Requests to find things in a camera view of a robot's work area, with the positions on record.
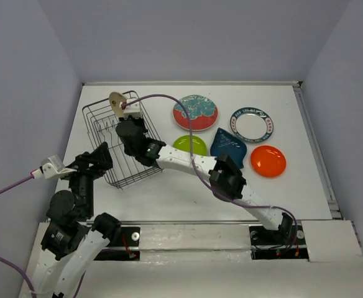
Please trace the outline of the cream plate with ink motifs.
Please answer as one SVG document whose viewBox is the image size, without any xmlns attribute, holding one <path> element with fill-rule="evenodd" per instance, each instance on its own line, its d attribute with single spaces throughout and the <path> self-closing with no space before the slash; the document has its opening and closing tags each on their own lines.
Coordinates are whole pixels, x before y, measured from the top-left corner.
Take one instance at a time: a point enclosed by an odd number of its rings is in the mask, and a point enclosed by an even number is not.
<svg viewBox="0 0 363 298">
<path fill-rule="evenodd" d="M 122 105 L 127 103 L 127 98 L 121 93 L 111 92 L 109 95 L 109 103 L 115 116 L 119 119 L 119 121 L 123 121 L 124 114 Z"/>
</svg>

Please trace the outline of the lime green round plate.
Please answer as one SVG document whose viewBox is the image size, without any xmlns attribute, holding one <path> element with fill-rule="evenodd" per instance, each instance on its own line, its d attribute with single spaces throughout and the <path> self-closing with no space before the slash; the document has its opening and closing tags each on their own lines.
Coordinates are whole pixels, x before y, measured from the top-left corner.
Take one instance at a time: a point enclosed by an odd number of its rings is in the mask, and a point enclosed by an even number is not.
<svg viewBox="0 0 363 298">
<path fill-rule="evenodd" d="M 202 156 L 207 155 L 207 146 L 200 137 L 197 137 L 194 135 L 192 137 L 192 143 L 193 143 L 193 153 L 195 155 L 202 155 Z M 184 136 L 177 138 L 174 141 L 172 147 L 174 147 L 178 150 L 181 150 L 181 151 L 189 152 L 190 151 L 190 136 L 184 135 Z"/>
</svg>

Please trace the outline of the red and teal floral plate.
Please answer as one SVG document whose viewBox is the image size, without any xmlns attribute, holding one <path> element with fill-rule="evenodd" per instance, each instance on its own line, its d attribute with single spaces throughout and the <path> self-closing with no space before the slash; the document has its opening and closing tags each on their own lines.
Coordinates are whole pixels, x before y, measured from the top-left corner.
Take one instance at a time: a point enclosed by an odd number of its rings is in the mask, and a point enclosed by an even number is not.
<svg viewBox="0 0 363 298">
<path fill-rule="evenodd" d="M 194 132 L 211 128 L 218 119 L 218 107 L 209 98 L 192 94 L 180 99 L 190 118 L 191 129 Z M 188 130 L 188 119 L 182 106 L 175 104 L 172 110 L 175 122 L 183 129 Z"/>
</svg>

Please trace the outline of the dark blue leaf-shaped plate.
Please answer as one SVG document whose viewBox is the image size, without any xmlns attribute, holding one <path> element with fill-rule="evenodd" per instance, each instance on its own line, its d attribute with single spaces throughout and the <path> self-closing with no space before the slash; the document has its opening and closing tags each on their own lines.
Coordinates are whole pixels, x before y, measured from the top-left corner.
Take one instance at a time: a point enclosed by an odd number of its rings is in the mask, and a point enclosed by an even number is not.
<svg viewBox="0 0 363 298">
<path fill-rule="evenodd" d="M 209 152 L 215 157 L 226 154 L 239 169 L 244 168 L 244 159 L 247 155 L 246 144 L 222 128 L 217 129 Z"/>
</svg>

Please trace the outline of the white plate with teal rim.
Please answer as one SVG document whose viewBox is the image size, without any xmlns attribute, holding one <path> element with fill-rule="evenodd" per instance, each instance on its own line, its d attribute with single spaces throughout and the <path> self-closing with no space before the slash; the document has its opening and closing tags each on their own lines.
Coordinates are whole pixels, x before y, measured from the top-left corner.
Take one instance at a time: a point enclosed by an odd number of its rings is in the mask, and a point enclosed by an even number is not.
<svg viewBox="0 0 363 298">
<path fill-rule="evenodd" d="M 261 143 L 269 139 L 274 131 L 272 118 L 265 111 L 255 107 L 243 107 L 232 113 L 232 133 L 247 143 Z"/>
</svg>

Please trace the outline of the orange round plate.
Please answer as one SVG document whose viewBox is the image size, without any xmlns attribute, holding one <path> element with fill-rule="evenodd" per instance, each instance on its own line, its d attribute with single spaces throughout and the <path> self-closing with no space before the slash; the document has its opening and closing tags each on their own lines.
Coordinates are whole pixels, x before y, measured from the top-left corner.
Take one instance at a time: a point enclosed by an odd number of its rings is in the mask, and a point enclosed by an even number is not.
<svg viewBox="0 0 363 298">
<path fill-rule="evenodd" d="M 276 178 L 286 170 L 287 160 L 278 148 L 262 145 L 250 154 L 250 164 L 257 174 L 265 178 Z"/>
</svg>

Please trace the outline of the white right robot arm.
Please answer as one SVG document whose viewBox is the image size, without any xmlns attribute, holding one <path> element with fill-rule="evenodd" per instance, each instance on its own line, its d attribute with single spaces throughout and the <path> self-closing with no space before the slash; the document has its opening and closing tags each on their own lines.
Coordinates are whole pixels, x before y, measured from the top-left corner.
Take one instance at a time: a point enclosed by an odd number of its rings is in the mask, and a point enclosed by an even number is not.
<svg viewBox="0 0 363 298">
<path fill-rule="evenodd" d="M 260 198 L 229 155 L 191 155 L 150 138 L 141 117 L 120 117 L 116 133 L 127 155 L 144 166 L 197 176 L 216 198 L 238 205 L 254 216 L 269 231 L 273 242 L 283 243 L 296 235 L 294 216 L 286 209 L 270 205 Z"/>
</svg>

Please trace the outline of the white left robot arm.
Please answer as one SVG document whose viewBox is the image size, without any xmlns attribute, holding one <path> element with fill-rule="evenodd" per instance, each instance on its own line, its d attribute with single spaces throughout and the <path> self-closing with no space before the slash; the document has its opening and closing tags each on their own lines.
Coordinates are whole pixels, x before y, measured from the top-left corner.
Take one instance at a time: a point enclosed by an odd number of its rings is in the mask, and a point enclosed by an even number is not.
<svg viewBox="0 0 363 298">
<path fill-rule="evenodd" d="M 34 178 L 68 181 L 68 189 L 56 192 L 49 204 L 49 219 L 32 276 L 35 297 L 70 297 L 88 266 L 106 245 L 119 241 L 121 223 L 112 215 L 93 217 L 94 181 L 113 167 L 108 144 L 84 152 L 65 166 L 57 155 L 41 162 Z"/>
</svg>

